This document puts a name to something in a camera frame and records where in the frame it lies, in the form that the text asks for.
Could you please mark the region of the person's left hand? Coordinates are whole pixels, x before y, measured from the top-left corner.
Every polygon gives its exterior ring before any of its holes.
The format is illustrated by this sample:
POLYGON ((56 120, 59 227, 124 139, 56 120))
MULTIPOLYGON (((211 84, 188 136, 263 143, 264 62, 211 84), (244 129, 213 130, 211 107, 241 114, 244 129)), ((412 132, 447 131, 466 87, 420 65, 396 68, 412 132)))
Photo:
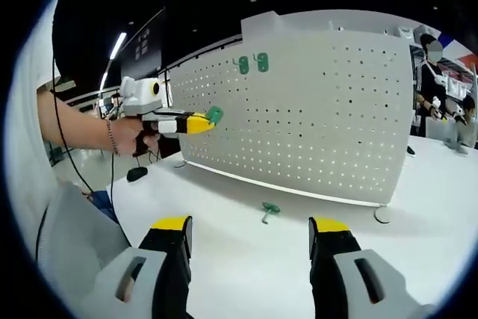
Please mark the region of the person's left hand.
POLYGON ((110 134, 114 151, 117 155, 133 155, 137 147, 137 137, 143 130, 143 123, 138 118, 123 117, 110 125, 110 134))

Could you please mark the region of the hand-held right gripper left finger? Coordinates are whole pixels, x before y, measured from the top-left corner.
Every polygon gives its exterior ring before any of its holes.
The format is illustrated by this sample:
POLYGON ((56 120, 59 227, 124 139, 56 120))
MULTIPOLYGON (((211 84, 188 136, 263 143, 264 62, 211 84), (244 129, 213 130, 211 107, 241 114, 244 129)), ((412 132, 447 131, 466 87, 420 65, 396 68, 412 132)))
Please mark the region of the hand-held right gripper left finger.
POLYGON ((189 318, 193 218, 156 221, 96 276, 82 300, 86 318, 189 318))

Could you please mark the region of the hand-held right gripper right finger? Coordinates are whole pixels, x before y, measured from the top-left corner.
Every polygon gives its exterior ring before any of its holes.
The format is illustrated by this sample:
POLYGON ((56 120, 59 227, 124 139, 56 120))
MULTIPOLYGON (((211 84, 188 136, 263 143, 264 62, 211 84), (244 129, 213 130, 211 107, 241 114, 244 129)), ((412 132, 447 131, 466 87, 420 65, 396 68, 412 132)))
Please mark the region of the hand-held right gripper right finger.
POLYGON ((425 318, 426 306, 406 290, 405 277, 349 227, 310 217, 310 284, 316 318, 425 318))

